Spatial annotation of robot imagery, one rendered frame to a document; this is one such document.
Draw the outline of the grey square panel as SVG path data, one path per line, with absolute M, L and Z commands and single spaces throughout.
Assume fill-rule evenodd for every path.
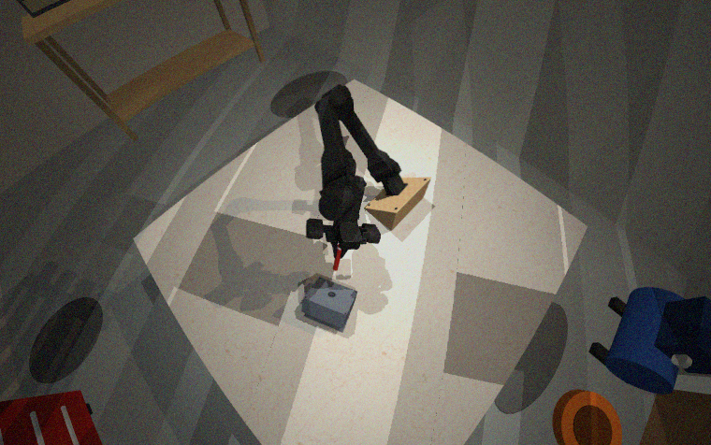
M 356 290 L 319 277 L 302 299 L 302 312 L 308 319 L 343 332 L 356 295 Z

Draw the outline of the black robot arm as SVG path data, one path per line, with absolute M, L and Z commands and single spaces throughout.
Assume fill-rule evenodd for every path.
M 360 244 L 369 241 L 370 229 L 358 226 L 357 217 L 345 222 L 341 216 L 350 210 L 360 209 L 367 182 L 356 175 L 356 161 L 343 144 L 340 120 L 367 157 L 367 169 L 378 183 L 382 182 L 386 195 L 399 195 L 407 183 L 399 176 L 399 164 L 376 146 L 356 116 L 354 100 L 347 86 L 338 84 L 325 93 L 314 107 L 319 115 L 325 148 L 321 159 L 319 211 L 325 219 L 336 221 L 333 235 L 338 237 L 340 249 L 358 250 Z

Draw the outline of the dark red peg with white band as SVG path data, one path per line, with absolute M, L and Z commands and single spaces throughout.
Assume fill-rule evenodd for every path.
M 340 262 L 340 259 L 341 259 L 341 251 L 342 251 L 342 250 L 340 249 L 340 245 L 338 244 L 338 247 L 337 247 L 337 256 L 336 256 L 336 258 L 335 258 L 334 265 L 333 265 L 333 270 L 334 270 L 334 271 L 337 271 L 337 270 L 338 270 L 339 262 Z

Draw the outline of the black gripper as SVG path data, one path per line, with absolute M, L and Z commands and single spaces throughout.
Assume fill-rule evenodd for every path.
M 341 218 L 344 218 L 345 222 L 350 222 L 353 217 L 357 217 L 359 220 L 359 210 L 356 211 L 348 211 L 346 214 L 341 216 Z M 326 242 L 330 242 L 332 245 L 333 249 L 333 254 L 334 258 L 337 256 L 337 247 L 338 247 L 338 237 L 334 237 L 333 235 L 333 229 L 336 221 L 334 221 L 333 225 L 324 225 L 323 220 L 320 219 L 308 219 L 306 221 L 306 238 L 308 239 L 320 239 L 323 237 L 323 233 L 326 234 Z M 378 244 L 381 239 L 381 234 L 375 224 L 370 224 L 370 223 L 363 223 L 362 228 L 369 228 L 370 229 L 370 239 L 368 243 L 374 243 Z

